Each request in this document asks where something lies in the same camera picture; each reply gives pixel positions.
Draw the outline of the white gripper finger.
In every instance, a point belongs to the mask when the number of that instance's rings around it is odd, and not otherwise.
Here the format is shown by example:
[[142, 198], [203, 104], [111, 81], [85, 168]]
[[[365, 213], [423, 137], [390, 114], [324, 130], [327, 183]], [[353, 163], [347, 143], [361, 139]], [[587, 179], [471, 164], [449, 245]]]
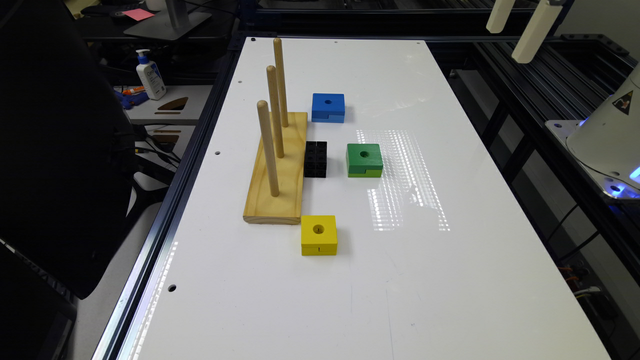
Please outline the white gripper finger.
[[514, 7], [515, 0], [495, 0], [486, 29], [492, 33], [501, 33], [507, 23], [509, 15]]
[[521, 38], [512, 58], [520, 64], [530, 63], [543, 41], [549, 34], [553, 24], [560, 15], [564, 0], [540, 0]]

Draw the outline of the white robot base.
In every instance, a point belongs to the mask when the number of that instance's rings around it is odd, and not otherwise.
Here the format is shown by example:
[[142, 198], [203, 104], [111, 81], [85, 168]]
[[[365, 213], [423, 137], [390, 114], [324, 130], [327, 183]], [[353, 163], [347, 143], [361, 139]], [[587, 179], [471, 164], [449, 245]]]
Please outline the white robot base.
[[607, 197], [639, 199], [639, 69], [584, 120], [545, 126]]

